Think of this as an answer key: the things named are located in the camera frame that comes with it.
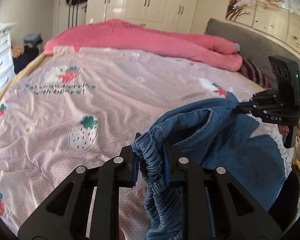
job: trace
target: white wall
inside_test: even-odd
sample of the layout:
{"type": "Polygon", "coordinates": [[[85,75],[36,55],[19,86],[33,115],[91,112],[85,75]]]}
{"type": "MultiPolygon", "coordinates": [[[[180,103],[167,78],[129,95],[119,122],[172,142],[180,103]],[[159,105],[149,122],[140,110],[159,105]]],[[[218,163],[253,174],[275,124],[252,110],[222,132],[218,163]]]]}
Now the white wall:
{"type": "Polygon", "coordinates": [[[41,33],[46,43],[53,37],[55,0],[0,0],[0,23],[17,22],[11,30],[12,43],[23,44],[29,33],[41,33]]]}
{"type": "Polygon", "coordinates": [[[298,53],[292,47],[288,46],[286,43],[280,41],[279,39],[270,36],[264,32],[253,29],[247,25],[225,20],[228,2],[229,0],[198,0],[194,14],[194,20],[192,23],[191,33],[204,34],[209,19],[215,18],[217,20],[225,21],[227,23],[246,28],[252,32],[265,36],[266,38],[278,43],[279,45],[293,53],[296,57],[300,58],[300,53],[298,53]]]}

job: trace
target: pink blanket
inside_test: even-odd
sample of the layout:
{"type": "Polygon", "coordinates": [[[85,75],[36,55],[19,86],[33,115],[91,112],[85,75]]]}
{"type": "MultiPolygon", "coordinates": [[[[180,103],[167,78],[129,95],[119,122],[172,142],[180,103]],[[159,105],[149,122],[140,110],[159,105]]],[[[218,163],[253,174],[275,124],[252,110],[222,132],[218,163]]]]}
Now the pink blanket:
{"type": "Polygon", "coordinates": [[[167,33],[146,29],[121,20],[71,28],[47,42],[47,56],[55,46],[141,49],[161,56],[181,57],[238,71],[242,57],[230,41],[210,35],[167,33]]]}

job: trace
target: denim garment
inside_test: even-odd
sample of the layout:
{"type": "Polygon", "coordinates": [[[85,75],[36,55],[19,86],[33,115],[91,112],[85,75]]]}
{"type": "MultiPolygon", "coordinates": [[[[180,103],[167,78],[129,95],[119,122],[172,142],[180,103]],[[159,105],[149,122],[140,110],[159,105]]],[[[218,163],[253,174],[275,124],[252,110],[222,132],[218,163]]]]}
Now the denim garment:
{"type": "Polygon", "coordinates": [[[266,210],[274,203],[285,180],[281,154],[269,135],[249,138],[259,124],[245,114],[233,114],[237,105],[228,93],[228,99],[182,106],[164,114],[133,142],[148,184],[148,240],[182,239],[182,190],[165,184],[161,160],[165,139],[204,168],[225,167],[266,210]]]}

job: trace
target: white lace trim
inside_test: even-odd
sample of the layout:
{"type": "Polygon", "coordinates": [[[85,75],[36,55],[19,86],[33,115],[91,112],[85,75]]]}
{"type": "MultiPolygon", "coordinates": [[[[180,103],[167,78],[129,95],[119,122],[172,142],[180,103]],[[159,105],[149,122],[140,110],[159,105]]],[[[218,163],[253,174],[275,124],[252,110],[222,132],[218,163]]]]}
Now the white lace trim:
{"type": "MultiPolygon", "coordinates": [[[[258,121],[260,124],[262,123],[261,118],[255,117],[252,114],[247,114],[248,116],[252,117],[254,120],[258,121]]],[[[291,160],[289,158],[287,149],[283,146],[282,142],[282,135],[279,133],[278,129],[271,129],[269,133],[266,133],[269,135],[277,144],[277,147],[280,151],[281,158],[283,159],[283,165],[284,165],[284,176],[287,178],[292,171],[291,168],[291,160]]]]}

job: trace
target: quilted headboard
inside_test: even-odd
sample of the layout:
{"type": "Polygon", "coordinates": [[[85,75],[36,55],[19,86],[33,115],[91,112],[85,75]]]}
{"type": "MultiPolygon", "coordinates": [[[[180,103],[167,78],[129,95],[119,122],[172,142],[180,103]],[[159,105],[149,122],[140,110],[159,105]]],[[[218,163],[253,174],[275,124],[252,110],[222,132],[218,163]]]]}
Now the quilted headboard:
{"type": "Polygon", "coordinates": [[[223,37],[230,41],[239,41],[241,45],[240,54],[242,57],[251,59],[262,73],[271,80],[273,85],[276,85],[276,81],[271,70],[268,56],[282,56],[295,60],[300,69],[300,59],[298,57],[284,47],[258,33],[212,18],[208,22],[205,33],[223,37]]]}

